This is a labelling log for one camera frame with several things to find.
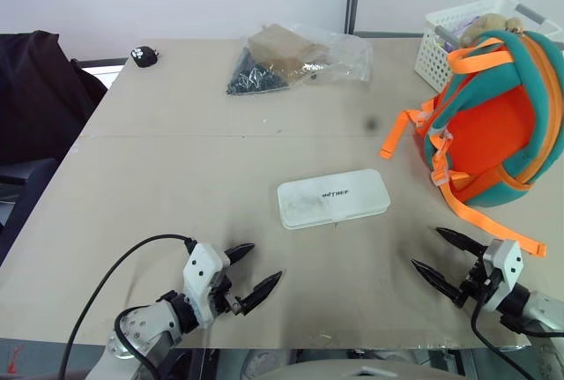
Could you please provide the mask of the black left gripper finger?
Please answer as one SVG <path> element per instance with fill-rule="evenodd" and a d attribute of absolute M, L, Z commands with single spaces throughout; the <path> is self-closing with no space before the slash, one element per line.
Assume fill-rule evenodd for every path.
<path fill-rule="evenodd" d="M 282 271 L 279 271 L 263 279 L 253 288 L 252 292 L 247 297 L 240 300 L 241 312 L 244 316 L 250 313 L 269 296 L 274 287 L 278 284 L 281 276 Z"/>
<path fill-rule="evenodd" d="M 224 251 L 226 256 L 226 261 L 228 266 L 232 266 L 237 262 L 241 261 L 248 253 L 255 248 L 255 244 L 252 242 L 242 243 L 233 246 Z"/>

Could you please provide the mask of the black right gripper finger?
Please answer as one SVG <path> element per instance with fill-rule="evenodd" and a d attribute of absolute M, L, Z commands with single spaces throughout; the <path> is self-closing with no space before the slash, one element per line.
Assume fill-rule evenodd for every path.
<path fill-rule="evenodd" d="M 462 251 L 471 253 L 475 257 L 481 258 L 487 249 L 487 246 L 450 228 L 437 227 L 435 231 L 448 243 Z"/>
<path fill-rule="evenodd" d="M 412 259 L 411 263 L 415 270 L 435 290 L 448 297 L 457 307 L 464 306 L 466 297 L 464 296 L 462 290 L 448 283 L 442 274 L 429 265 L 415 259 Z"/>

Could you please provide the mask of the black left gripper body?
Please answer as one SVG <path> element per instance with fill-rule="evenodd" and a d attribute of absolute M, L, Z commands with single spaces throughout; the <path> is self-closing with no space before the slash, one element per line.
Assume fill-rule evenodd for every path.
<path fill-rule="evenodd" d="M 225 313 L 239 315 L 244 312 L 242 299 L 231 292 L 232 285 L 225 270 L 214 275 L 211 282 L 210 308 L 215 317 Z"/>

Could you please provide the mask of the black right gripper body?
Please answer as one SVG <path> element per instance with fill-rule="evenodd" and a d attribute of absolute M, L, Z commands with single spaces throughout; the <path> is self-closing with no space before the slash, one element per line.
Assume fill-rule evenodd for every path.
<path fill-rule="evenodd" d="M 489 298 L 492 293 L 490 292 L 491 287 L 486 284 L 488 279 L 483 257 L 478 257 L 459 286 L 457 307 L 461 309 L 469 298 L 477 302 L 483 293 L 486 293 L 486 297 Z"/>

